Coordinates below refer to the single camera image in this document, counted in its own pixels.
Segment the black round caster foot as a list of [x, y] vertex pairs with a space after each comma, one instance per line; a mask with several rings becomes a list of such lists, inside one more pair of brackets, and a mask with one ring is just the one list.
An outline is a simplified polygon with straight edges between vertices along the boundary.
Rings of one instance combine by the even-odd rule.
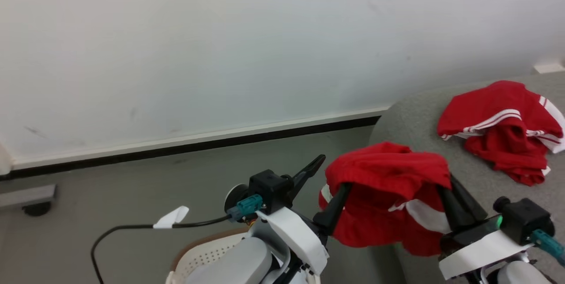
[[22, 207], [23, 212], [30, 217], [41, 217], [50, 212], [52, 202], [30, 204]]

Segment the red garment with white stripes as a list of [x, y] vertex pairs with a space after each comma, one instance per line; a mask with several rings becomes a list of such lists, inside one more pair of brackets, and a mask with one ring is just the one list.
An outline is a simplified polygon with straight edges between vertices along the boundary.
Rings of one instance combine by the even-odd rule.
[[497, 81], [452, 98], [437, 134], [464, 147], [513, 181], [540, 185], [550, 172], [546, 154], [565, 151], [565, 115], [523, 83]]

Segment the red garment with white patches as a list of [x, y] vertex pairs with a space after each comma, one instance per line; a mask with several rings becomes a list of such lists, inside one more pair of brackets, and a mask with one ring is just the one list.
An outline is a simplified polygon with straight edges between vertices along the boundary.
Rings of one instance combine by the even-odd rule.
[[440, 254], [450, 233], [437, 188], [451, 188], [441, 155], [383, 142], [339, 156], [325, 170], [319, 195], [325, 209], [343, 184], [352, 188], [333, 238], [363, 248], [401, 243], [415, 256]]

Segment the white and black baseboard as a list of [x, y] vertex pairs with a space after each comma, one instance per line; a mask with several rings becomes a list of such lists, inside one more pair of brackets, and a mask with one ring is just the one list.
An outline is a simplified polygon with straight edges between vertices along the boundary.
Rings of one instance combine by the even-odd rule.
[[388, 109], [384, 106], [36, 159], [9, 159], [6, 169], [0, 167], [0, 181], [365, 127], [375, 125]]

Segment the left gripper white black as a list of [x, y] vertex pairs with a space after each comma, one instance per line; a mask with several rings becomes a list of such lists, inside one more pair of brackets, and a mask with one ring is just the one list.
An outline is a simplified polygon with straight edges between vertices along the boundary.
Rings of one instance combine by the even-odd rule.
[[[298, 195], [309, 178], [319, 171], [325, 159], [326, 155], [318, 155], [291, 178], [293, 188], [288, 193], [289, 197]], [[351, 189], [352, 183], [342, 183], [325, 209], [313, 216], [313, 223], [318, 227], [320, 235], [333, 235]], [[256, 214], [256, 229], [265, 224], [274, 233], [274, 241], [282, 242], [283, 248], [293, 253], [307, 270], [312, 271], [315, 276], [322, 274], [327, 266], [329, 254], [316, 232], [298, 213], [289, 208], [282, 208], [271, 214], [257, 210]]]

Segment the grey fabric sofa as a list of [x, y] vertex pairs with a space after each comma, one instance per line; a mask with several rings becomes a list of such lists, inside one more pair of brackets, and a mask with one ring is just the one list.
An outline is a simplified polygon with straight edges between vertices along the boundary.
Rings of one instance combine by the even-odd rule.
[[[548, 98], [565, 114], [565, 72], [522, 76], [514, 79], [534, 93]], [[452, 97], [492, 83], [467, 83], [438, 90], [424, 91], [404, 98], [388, 109], [377, 121], [370, 144], [390, 141], [407, 145], [413, 151], [427, 151], [445, 157], [450, 171], [472, 196], [493, 214], [492, 205], [500, 196], [515, 201], [528, 197], [551, 213], [556, 238], [565, 246], [565, 151], [546, 156], [551, 172], [545, 182], [532, 187], [519, 185], [504, 173], [466, 151], [464, 141], [454, 137], [443, 141], [436, 131], [438, 119]], [[437, 257], [416, 257], [401, 245], [394, 246], [406, 284], [446, 284], [438, 268]], [[551, 256], [533, 248], [529, 256], [557, 284], [565, 284], [565, 268]]]

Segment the small white box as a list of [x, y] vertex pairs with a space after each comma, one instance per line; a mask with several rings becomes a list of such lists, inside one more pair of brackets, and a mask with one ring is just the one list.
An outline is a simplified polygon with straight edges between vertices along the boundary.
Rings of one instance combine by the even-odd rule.
[[531, 72], [533, 75], [565, 72], [565, 58], [538, 62], [533, 66]]

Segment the grey metal frame foot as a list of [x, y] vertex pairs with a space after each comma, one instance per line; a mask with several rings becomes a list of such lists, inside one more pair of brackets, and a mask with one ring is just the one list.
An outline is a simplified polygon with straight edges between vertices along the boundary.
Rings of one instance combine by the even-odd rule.
[[11, 192], [0, 192], [0, 210], [50, 203], [55, 199], [56, 190], [57, 185], [44, 185]]

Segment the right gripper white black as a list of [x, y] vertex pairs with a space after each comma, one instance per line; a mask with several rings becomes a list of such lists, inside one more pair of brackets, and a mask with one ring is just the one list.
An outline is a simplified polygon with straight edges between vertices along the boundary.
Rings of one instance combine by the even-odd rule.
[[451, 189], [438, 186], [437, 192], [451, 229], [440, 240], [439, 269], [445, 280], [485, 281], [486, 268], [527, 257], [533, 244], [519, 245], [500, 230], [500, 214], [486, 219], [488, 213], [453, 175]]

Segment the cream perforated laundry basket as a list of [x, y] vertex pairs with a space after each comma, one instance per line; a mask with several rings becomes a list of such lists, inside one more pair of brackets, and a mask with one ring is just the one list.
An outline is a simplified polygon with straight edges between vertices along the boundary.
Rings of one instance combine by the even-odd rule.
[[247, 228], [220, 232], [188, 244], [173, 261], [165, 284], [260, 284], [272, 254]]

